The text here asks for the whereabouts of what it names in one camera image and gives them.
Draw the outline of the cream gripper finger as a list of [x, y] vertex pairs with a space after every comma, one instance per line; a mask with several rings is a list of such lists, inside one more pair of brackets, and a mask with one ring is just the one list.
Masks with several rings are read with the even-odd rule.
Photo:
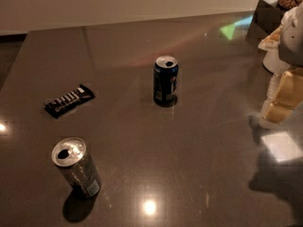
[[291, 67], [270, 80], [258, 123], [265, 129], [281, 125], [303, 102], [303, 68]]

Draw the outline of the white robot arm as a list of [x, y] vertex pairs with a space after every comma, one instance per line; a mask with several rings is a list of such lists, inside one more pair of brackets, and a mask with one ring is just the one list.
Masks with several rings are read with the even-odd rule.
[[258, 122], [277, 128], [303, 102], [303, 2], [283, 15], [258, 48], [266, 51], [263, 65], [273, 74]]

